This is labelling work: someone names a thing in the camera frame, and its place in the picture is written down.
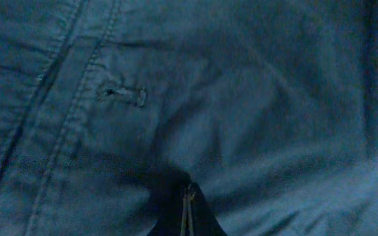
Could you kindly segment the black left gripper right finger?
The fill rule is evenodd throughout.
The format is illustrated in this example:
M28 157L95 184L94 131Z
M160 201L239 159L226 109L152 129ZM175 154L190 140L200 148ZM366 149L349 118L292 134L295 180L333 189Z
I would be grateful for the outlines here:
M188 186L188 233L190 236L227 236L197 183Z

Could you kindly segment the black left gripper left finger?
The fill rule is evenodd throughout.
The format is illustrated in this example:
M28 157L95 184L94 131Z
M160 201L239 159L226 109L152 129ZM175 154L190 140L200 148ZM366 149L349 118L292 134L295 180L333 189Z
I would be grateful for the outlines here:
M151 172L146 187L150 190L150 207L157 222L148 236L179 236L182 227L183 195L186 173L179 170Z

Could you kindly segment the navy blue shorts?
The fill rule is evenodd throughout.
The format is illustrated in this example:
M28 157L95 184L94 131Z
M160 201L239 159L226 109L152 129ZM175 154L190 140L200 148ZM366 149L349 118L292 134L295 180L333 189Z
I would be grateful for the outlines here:
M0 235L378 235L378 1L0 1Z

